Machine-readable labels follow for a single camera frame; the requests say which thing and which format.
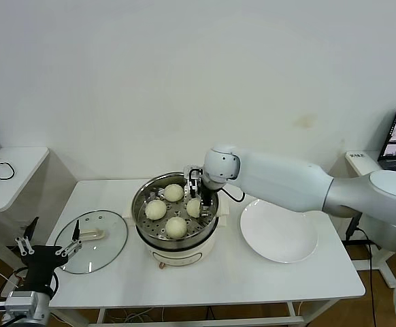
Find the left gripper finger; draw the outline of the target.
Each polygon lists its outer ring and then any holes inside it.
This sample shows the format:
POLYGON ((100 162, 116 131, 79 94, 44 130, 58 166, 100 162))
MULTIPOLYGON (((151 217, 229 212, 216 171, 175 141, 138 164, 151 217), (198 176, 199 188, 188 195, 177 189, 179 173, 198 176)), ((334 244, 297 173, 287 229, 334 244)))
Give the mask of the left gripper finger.
POLYGON ((61 247, 55 252, 57 256, 74 256, 82 248, 82 241, 80 240, 80 222, 76 221, 73 234, 71 236, 71 242, 65 246, 61 247))
POLYGON ((15 238, 21 255, 32 255, 35 253, 30 241, 34 235, 38 220, 39 217, 34 218, 34 220, 24 230, 24 234, 15 238))

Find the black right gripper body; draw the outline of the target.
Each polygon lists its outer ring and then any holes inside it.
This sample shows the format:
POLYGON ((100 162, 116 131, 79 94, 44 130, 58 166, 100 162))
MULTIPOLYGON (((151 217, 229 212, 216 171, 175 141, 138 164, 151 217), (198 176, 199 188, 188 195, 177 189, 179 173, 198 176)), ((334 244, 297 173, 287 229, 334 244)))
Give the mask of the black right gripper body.
POLYGON ((201 185, 201 202, 203 205, 211 205, 213 201, 214 195, 217 193, 217 190, 210 189, 206 185, 201 185))

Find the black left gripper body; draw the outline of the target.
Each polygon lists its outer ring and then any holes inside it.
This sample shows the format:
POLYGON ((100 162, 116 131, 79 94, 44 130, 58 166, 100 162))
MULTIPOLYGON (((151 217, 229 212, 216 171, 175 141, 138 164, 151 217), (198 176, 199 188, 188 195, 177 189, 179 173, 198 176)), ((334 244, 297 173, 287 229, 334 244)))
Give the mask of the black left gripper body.
POLYGON ((27 267, 21 290, 55 295, 59 289, 59 278, 54 270, 68 262, 68 255, 63 255, 64 251, 59 246, 36 245, 33 250, 33 254, 21 257, 27 267))

